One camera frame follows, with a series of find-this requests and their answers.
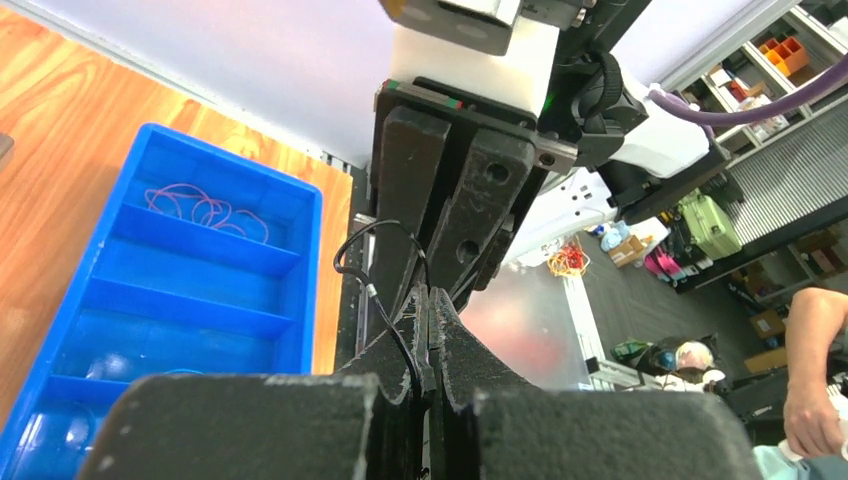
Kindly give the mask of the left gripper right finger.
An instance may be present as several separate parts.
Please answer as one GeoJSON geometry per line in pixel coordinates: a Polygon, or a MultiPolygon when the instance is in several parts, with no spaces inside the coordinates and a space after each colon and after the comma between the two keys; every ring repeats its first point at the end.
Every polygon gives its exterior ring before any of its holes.
{"type": "Polygon", "coordinates": [[[429,299],[435,479],[756,479],[746,432],[716,396],[546,391],[429,299]]]}

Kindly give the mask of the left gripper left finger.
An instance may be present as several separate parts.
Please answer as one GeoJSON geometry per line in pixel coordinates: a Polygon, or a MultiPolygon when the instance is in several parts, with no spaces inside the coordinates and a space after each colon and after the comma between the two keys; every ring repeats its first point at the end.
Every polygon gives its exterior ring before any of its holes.
{"type": "Polygon", "coordinates": [[[395,323],[332,375],[161,374],[109,411],[82,479],[416,479],[422,470],[415,286],[395,323]]]}

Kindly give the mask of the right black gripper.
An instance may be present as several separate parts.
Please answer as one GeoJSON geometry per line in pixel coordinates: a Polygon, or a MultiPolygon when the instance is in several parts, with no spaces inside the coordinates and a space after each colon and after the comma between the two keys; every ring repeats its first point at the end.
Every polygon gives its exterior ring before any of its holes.
{"type": "MultiPolygon", "coordinates": [[[[623,146],[621,123],[602,117],[587,122],[566,111],[569,99],[564,93],[555,97],[554,109],[539,122],[527,111],[422,76],[388,79],[378,90],[371,184],[379,220],[396,220],[418,234],[440,160],[465,158],[427,251],[432,286],[445,291],[457,310],[467,304],[481,256],[533,168],[535,147],[524,139],[574,146],[576,167],[602,165],[623,146]]],[[[400,228],[377,229],[370,274],[390,317],[414,282],[416,259],[400,228]]]]}

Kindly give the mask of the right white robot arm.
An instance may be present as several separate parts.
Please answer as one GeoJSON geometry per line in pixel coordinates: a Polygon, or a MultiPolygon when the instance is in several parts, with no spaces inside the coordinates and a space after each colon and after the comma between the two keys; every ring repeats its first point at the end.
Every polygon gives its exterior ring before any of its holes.
{"type": "Polygon", "coordinates": [[[417,283],[462,308],[503,265],[654,216],[725,161],[705,128],[599,51],[560,72],[528,56],[406,54],[374,114],[372,275],[392,312],[417,283]]]}

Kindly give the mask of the person's bare forearm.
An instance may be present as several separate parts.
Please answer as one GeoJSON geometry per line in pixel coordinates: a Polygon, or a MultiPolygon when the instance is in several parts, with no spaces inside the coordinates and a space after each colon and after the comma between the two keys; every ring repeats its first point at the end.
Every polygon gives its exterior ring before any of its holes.
{"type": "Polygon", "coordinates": [[[847,328],[847,295],[810,287],[791,301],[786,327],[789,388],[823,392],[828,355],[847,328]]]}

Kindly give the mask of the person's bare hand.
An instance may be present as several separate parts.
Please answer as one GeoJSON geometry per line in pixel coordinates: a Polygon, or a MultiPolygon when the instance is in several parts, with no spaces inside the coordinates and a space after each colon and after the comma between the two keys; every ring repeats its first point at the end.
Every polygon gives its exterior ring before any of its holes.
{"type": "Polygon", "coordinates": [[[786,440],[794,453],[804,458],[840,453],[845,436],[825,380],[791,379],[783,417],[786,440]]]}

